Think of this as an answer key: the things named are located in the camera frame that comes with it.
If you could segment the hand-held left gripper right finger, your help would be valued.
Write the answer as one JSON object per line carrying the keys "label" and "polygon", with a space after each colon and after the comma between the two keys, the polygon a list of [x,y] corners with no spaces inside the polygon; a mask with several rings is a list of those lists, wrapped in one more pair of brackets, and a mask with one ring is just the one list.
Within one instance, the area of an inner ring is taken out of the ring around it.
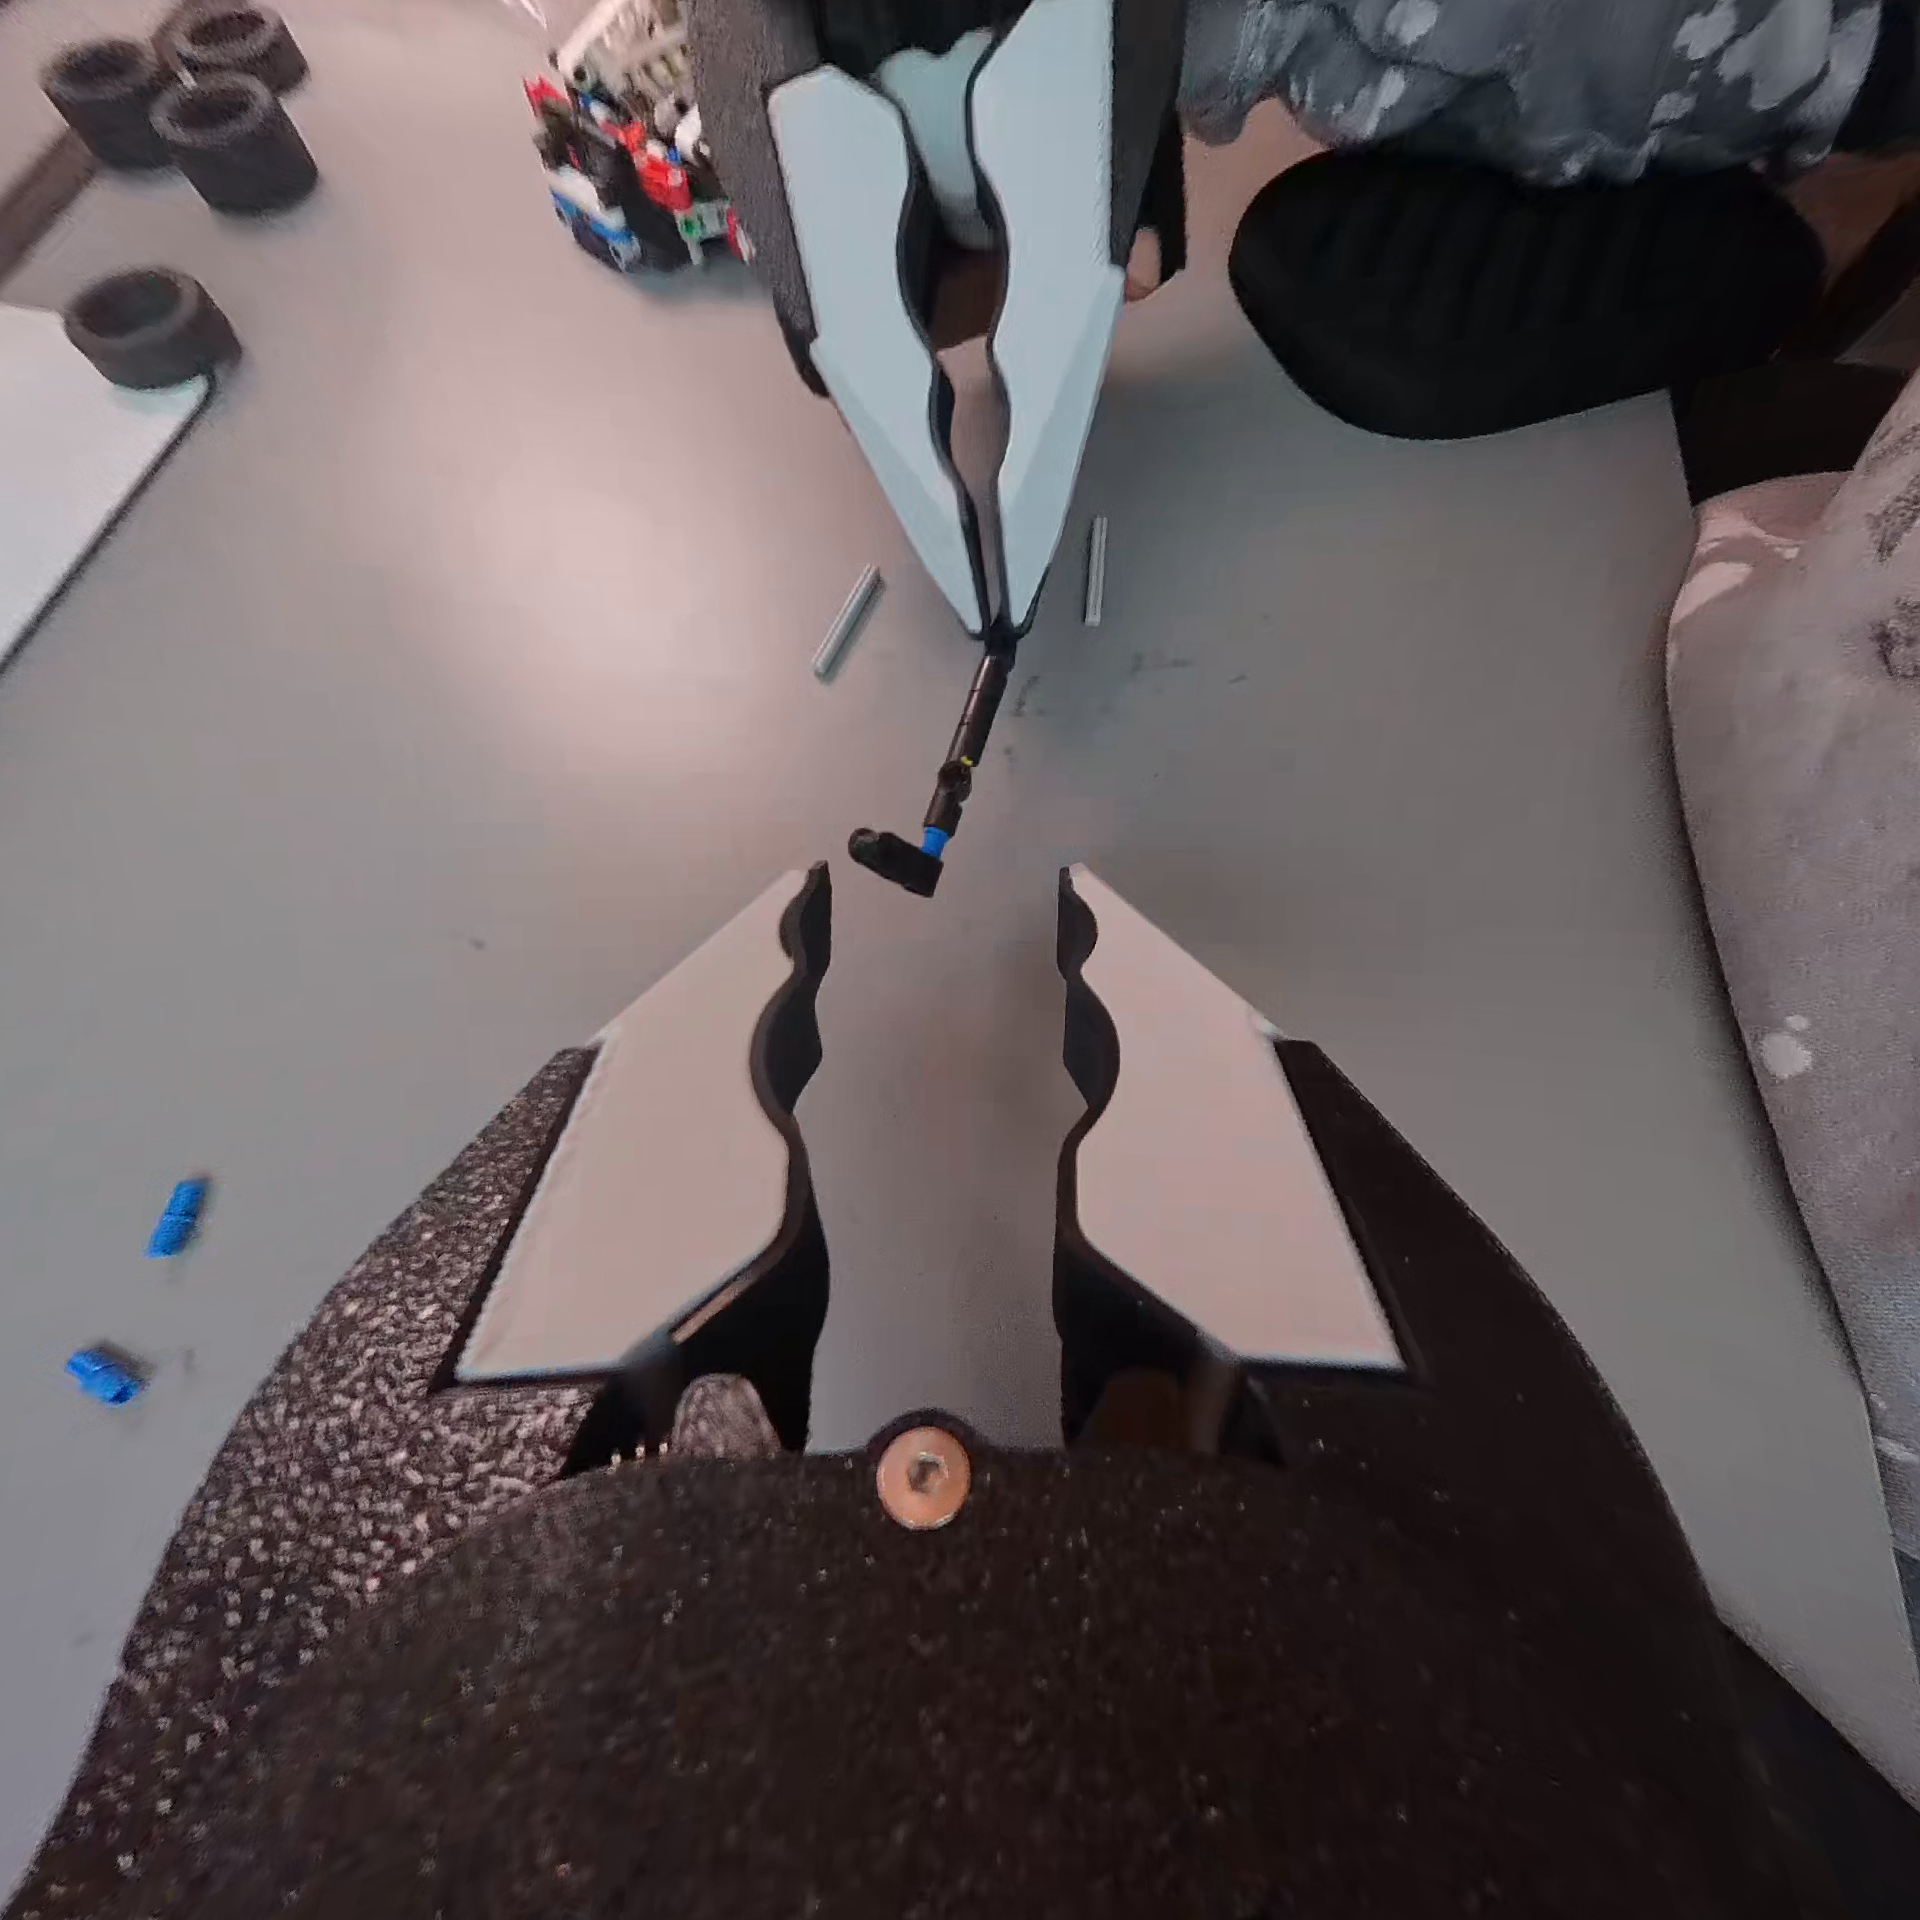
{"label": "hand-held left gripper right finger", "polygon": [[1204,1420],[1254,1379],[1406,1379],[1407,1354],[1285,1072],[1283,1033],[1086,864],[1058,880],[1061,1415],[1158,1376]]}

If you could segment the black connector piece blue pin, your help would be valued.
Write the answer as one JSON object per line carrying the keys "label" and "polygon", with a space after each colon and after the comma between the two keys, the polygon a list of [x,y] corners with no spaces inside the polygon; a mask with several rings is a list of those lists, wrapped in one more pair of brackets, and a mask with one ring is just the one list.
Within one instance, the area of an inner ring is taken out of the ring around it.
{"label": "black connector piece blue pin", "polygon": [[1017,657],[1017,645],[1015,636],[991,636],[981,647],[961,711],[934,776],[918,835],[855,828],[846,844],[853,864],[909,896],[922,899],[934,896],[945,873],[947,847],[971,797],[973,776],[985,756],[996,713]]}

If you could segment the grey desk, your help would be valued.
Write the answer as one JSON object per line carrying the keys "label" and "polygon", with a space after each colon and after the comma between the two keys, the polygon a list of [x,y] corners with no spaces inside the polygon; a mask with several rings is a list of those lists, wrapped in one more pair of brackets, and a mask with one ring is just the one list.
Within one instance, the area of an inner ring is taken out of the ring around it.
{"label": "grey desk", "polygon": [[[652,295],[540,193],[500,3],[288,3],[316,196],[104,181],[6,285],[204,279],[227,386],[4,667],[4,1896],[181,1509],[329,1284],[550,1058],[832,859],[811,1435],[1058,1433],[1056,876],[1319,1044],[1519,1259],[1705,1549],[1743,1175],[1648,705],[1668,404],[1468,444],[1299,396],[1227,288],[1274,112],[1189,160],[932,901],[971,654],[753,279]],[[1083,625],[1091,516],[1105,606]],[[835,675],[810,659],[867,564]],[[201,1225],[146,1257],[176,1182]],[[87,1399],[65,1357],[149,1371]]]}

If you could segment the brick-built toy race car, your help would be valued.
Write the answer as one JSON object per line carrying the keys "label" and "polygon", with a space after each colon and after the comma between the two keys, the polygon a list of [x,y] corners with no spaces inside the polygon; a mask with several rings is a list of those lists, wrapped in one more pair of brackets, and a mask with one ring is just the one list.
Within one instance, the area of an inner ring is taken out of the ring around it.
{"label": "brick-built toy race car", "polygon": [[524,81],[547,200],[617,276],[753,259],[693,90],[689,6],[598,2]]}

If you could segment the person's right forearm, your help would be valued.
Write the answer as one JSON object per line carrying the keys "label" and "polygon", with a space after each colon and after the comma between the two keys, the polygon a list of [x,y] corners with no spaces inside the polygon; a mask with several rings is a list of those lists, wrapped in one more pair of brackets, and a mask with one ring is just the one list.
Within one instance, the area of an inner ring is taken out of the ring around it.
{"label": "person's right forearm", "polygon": [[1183,130],[1232,142],[1268,100],[1323,150],[1548,186],[1793,174],[1916,132],[1916,3],[1188,3]]}

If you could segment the white desk mat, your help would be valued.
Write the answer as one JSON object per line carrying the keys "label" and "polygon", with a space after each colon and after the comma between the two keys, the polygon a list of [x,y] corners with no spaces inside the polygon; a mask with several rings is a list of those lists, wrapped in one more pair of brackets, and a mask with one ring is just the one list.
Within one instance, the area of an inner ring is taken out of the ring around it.
{"label": "white desk mat", "polygon": [[2,659],[45,612],[211,396],[108,382],[48,307],[2,305]]}

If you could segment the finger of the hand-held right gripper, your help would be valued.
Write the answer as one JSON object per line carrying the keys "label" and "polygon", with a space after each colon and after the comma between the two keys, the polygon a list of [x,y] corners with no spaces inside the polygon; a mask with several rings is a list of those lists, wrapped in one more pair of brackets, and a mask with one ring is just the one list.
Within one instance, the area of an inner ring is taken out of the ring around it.
{"label": "finger of the hand-held right gripper", "polygon": [[808,360],[930,582],[991,623],[978,518],[951,461],[951,386],[923,320],[938,209],[898,104],[833,63],[768,121],[811,312]]}
{"label": "finger of the hand-held right gripper", "polygon": [[1059,548],[1123,300],[1112,254],[1114,6],[1034,2],[967,87],[1004,254],[987,332],[1006,438],[994,476],[1000,608],[1027,627]]}

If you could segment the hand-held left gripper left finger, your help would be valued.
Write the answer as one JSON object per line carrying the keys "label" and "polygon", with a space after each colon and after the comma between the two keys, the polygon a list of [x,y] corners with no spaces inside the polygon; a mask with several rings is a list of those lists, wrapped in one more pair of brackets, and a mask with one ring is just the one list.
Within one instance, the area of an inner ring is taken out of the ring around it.
{"label": "hand-held left gripper left finger", "polygon": [[830,1253],[798,1108],[822,1063],[825,862],[777,876],[595,1035],[448,1354],[459,1387],[708,1376],[810,1418]]}

